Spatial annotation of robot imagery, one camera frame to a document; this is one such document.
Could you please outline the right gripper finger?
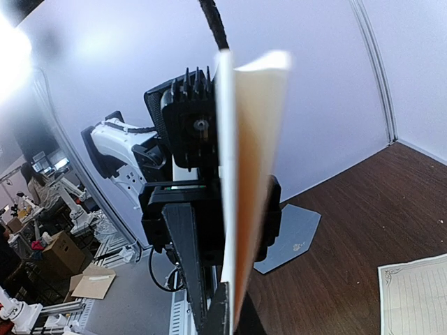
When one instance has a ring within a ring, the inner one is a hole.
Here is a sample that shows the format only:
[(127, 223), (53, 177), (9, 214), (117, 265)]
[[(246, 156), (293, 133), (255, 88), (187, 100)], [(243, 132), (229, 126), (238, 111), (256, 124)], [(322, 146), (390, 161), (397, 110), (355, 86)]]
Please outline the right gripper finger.
[(215, 291), (200, 334), (230, 334), (230, 291), (228, 282), (220, 283)]

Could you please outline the beige letter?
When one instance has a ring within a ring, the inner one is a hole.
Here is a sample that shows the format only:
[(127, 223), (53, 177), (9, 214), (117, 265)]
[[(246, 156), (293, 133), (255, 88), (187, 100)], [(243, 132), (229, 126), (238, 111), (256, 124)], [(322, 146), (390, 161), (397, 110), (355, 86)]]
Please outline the beige letter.
[(261, 241), (291, 55), (267, 52), (240, 66), (233, 53), (216, 55), (219, 175), (225, 244), (221, 282), (229, 289), (229, 329), (237, 326), (249, 273)]

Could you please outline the grey-blue envelope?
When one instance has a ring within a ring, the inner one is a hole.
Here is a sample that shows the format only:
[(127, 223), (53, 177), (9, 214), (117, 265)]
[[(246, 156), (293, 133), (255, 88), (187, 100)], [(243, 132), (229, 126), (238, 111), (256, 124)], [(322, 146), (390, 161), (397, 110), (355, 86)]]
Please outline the grey-blue envelope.
[(268, 248), (266, 258), (254, 263), (254, 269), (261, 274), (268, 274), (307, 252), (321, 219), (318, 212), (292, 204), (287, 204), (281, 214), (279, 236)]

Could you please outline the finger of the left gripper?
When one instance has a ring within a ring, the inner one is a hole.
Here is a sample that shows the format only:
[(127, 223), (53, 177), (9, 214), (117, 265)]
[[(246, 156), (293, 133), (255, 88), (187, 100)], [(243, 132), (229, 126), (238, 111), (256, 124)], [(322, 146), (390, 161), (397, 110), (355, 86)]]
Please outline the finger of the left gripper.
[(207, 299), (196, 211), (189, 203), (167, 204), (162, 214), (189, 295), (196, 331), (200, 334), (207, 315)]

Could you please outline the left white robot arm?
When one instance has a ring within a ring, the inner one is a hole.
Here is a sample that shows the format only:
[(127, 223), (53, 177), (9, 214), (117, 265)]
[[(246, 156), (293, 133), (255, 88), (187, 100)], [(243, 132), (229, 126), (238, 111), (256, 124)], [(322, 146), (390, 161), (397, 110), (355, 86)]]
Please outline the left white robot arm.
[(211, 275), (225, 242), (215, 113), (164, 113), (157, 126), (140, 128), (114, 112), (82, 138), (99, 174), (141, 207), (147, 240), (176, 266), (198, 333), (263, 333), (249, 296), (230, 328), (229, 285)]

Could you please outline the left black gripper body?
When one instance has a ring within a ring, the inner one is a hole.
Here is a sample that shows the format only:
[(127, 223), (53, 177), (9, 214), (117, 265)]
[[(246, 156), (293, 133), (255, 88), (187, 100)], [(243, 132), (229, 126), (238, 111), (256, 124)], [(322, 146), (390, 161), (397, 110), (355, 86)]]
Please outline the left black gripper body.
[[(281, 186), (268, 179), (261, 223), (236, 239), (245, 264), (264, 260), (279, 235)], [(200, 265), (224, 263), (224, 211), (220, 178), (148, 183), (140, 194), (142, 226), (148, 241), (173, 262), (191, 259)]]

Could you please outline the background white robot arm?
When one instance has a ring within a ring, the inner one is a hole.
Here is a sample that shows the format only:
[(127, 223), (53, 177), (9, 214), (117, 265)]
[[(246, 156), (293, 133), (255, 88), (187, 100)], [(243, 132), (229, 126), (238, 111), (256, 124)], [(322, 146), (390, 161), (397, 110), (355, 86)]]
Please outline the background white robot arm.
[(70, 219), (73, 224), (71, 234), (77, 235), (88, 229), (94, 221), (94, 215), (87, 213), (85, 209), (72, 198), (74, 195), (79, 201), (84, 202), (87, 199), (87, 192), (81, 191), (62, 174), (51, 183), (51, 189), (59, 194), (60, 198), (71, 210)]

